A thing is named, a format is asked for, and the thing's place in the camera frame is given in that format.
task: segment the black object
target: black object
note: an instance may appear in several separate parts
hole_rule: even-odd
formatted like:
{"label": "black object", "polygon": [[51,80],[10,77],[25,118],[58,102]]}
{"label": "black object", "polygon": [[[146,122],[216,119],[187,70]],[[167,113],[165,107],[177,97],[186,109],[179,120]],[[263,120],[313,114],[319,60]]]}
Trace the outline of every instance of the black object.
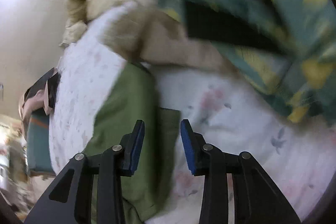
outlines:
{"label": "black object", "polygon": [[[93,176],[98,175],[97,224],[125,224],[121,176],[137,169],[145,126],[142,120],[120,145],[99,155],[76,154],[42,194],[25,224],[90,224]],[[22,224],[0,195],[1,224]]]}
{"label": "black object", "polygon": [[184,3],[188,37],[223,41],[284,55],[274,39],[258,32],[256,28],[251,28],[241,18],[190,1]]}
{"label": "black object", "polygon": [[45,84],[49,78],[54,75],[55,68],[50,69],[47,73],[45,73],[40,79],[38,79],[35,84],[33,84],[29,89],[27,89],[25,93],[25,102],[36,95],[39,90],[45,88]]}
{"label": "black object", "polygon": [[56,93],[57,93],[59,78],[60,78],[60,74],[57,72],[55,75],[50,77],[46,83],[48,87],[48,106],[51,108],[55,108]]}
{"label": "black object", "polygon": [[[277,8],[271,0],[262,0],[274,15],[276,23],[284,30],[284,24]],[[260,33],[255,26],[230,13],[216,12],[205,5],[185,2],[186,29],[188,37],[213,40],[233,44],[235,46],[253,47],[267,52],[286,55],[277,42]]]}
{"label": "black object", "polygon": [[299,224],[300,219],[280,189],[249,152],[233,155],[206,144],[188,120],[181,136],[189,169],[205,176],[199,224],[225,224],[228,219],[226,174],[232,174],[235,224]]}

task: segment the laundry pile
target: laundry pile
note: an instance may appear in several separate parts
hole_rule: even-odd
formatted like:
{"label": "laundry pile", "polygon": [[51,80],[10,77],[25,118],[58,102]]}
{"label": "laundry pile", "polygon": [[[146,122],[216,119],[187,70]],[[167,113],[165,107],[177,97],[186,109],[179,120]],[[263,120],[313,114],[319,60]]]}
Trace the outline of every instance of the laundry pile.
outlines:
{"label": "laundry pile", "polygon": [[[127,1],[68,0],[63,45]],[[219,72],[229,60],[291,121],[321,113],[335,121],[332,0],[132,1],[136,5],[105,34],[105,44],[127,60]]]}

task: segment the blue gripper pad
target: blue gripper pad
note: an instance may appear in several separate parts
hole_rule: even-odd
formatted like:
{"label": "blue gripper pad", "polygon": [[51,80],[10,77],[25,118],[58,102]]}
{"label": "blue gripper pad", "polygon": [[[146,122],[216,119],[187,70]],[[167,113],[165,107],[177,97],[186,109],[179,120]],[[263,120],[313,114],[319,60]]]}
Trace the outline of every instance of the blue gripper pad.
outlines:
{"label": "blue gripper pad", "polygon": [[191,171],[191,173],[195,175],[196,174],[195,151],[192,142],[192,139],[195,138],[195,136],[190,126],[190,123],[187,119],[184,119],[181,122],[181,138],[185,157],[187,159],[188,168]]}
{"label": "blue gripper pad", "polygon": [[130,171],[132,175],[138,168],[142,143],[145,136],[145,123],[142,120],[138,120],[135,124],[134,130],[137,131],[137,136],[131,152]]}

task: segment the black strap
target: black strap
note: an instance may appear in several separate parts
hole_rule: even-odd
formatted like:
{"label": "black strap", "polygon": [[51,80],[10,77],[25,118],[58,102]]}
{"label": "black strap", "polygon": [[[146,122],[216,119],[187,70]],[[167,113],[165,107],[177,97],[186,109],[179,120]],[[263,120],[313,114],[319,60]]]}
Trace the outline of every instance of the black strap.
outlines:
{"label": "black strap", "polygon": [[223,41],[236,46],[284,54],[274,40],[230,13],[216,12],[209,7],[186,1],[185,15],[188,37]]}

